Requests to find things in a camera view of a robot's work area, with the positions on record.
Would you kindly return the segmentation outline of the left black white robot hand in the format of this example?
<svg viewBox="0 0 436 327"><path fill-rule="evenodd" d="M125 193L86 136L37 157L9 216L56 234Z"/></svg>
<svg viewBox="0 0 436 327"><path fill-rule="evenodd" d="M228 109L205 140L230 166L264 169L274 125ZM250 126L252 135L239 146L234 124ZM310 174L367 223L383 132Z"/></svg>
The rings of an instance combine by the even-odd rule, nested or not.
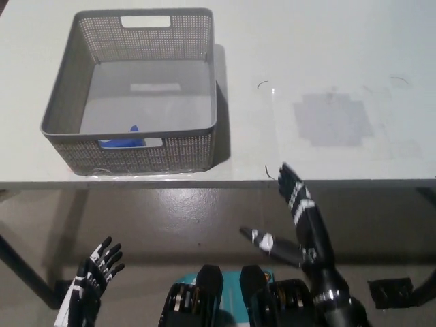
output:
<svg viewBox="0 0 436 327"><path fill-rule="evenodd" d="M61 303L55 326L94 326L101 299L108 284L125 265L121 243L111 245L112 237L103 240L79 265Z"/></svg>

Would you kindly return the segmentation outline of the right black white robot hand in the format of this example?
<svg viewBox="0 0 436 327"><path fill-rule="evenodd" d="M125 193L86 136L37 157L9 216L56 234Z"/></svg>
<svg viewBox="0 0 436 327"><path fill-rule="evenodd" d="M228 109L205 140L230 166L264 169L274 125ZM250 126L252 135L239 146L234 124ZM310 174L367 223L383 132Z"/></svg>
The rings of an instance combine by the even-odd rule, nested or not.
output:
<svg viewBox="0 0 436 327"><path fill-rule="evenodd" d="M240 227L240 233L266 255L300 268L311 284L315 303L349 302L349 286L337 270L322 214L306 183L286 163L279 168L277 181L298 242L245 226Z"/></svg>

